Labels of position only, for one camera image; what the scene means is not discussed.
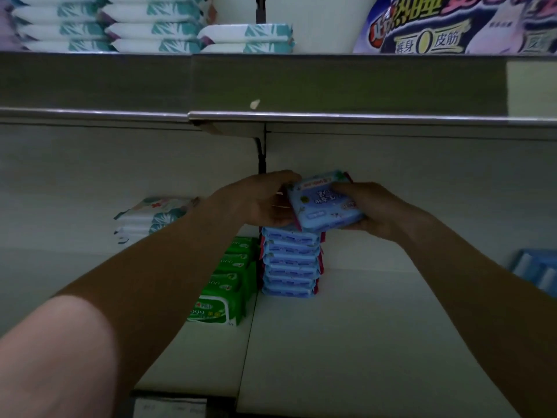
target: stack of white packages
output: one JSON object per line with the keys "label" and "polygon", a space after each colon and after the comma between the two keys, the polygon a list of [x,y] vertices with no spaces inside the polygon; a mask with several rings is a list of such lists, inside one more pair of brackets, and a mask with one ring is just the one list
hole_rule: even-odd
{"label": "stack of white packages", "polygon": [[99,21],[105,0],[14,0],[12,15],[25,48],[72,53],[113,51]]}
{"label": "stack of white packages", "polygon": [[261,231],[261,256],[265,265],[266,295],[312,298],[323,274],[321,242],[324,233],[300,232],[294,225]]}
{"label": "stack of white packages", "polygon": [[13,5],[10,0],[0,0],[0,51],[20,51],[23,49],[10,15],[12,8]]}
{"label": "stack of white packages", "polygon": [[106,32],[121,53],[199,53],[197,34],[217,18],[213,0],[109,1]]}
{"label": "stack of white packages", "polygon": [[203,53],[292,54],[295,42],[286,23],[212,25],[199,32]]}
{"label": "stack of white packages", "polygon": [[199,203],[199,198],[145,198],[114,219],[118,245],[127,247],[183,217]]}

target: person's left hand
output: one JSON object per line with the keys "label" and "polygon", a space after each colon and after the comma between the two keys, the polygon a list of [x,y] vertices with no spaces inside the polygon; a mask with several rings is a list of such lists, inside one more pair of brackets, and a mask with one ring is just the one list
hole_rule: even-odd
{"label": "person's left hand", "polygon": [[228,188],[242,199],[246,224],[282,227],[294,221],[294,211],[286,193],[279,194],[282,186],[297,182],[301,176],[292,170],[255,174]]}

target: hand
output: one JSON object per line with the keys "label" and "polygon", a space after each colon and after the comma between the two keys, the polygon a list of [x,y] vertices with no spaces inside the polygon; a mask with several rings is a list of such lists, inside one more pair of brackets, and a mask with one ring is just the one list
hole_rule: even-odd
{"label": "hand", "polygon": [[282,227],[294,221],[294,211],[286,193],[278,194],[283,185],[301,176],[292,170],[255,174],[230,185],[243,200],[246,224]]}
{"label": "hand", "polygon": [[371,235],[400,243],[415,217],[425,213],[378,183],[333,183],[332,189],[351,197],[367,216],[347,226],[349,230],[364,230]]}

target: forearm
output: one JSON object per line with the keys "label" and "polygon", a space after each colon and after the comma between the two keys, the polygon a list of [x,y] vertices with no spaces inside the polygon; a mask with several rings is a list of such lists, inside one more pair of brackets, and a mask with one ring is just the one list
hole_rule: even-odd
{"label": "forearm", "polygon": [[556,302],[422,211],[398,241],[484,368],[525,418],[557,410]]}
{"label": "forearm", "polygon": [[119,349],[117,394],[127,393],[172,341],[243,224],[224,188],[177,222],[62,289],[92,303]]}

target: stack of blue packages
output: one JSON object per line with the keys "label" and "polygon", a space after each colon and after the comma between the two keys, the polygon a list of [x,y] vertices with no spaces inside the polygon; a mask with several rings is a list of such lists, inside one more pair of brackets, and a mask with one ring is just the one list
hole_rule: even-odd
{"label": "stack of blue packages", "polygon": [[511,270],[520,278],[532,282],[537,288],[557,298],[557,251],[523,249]]}
{"label": "stack of blue packages", "polygon": [[264,227],[261,255],[265,272],[262,292],[291,298],[312,298],[323,274],[324,233],[300,232],[295,225]]}

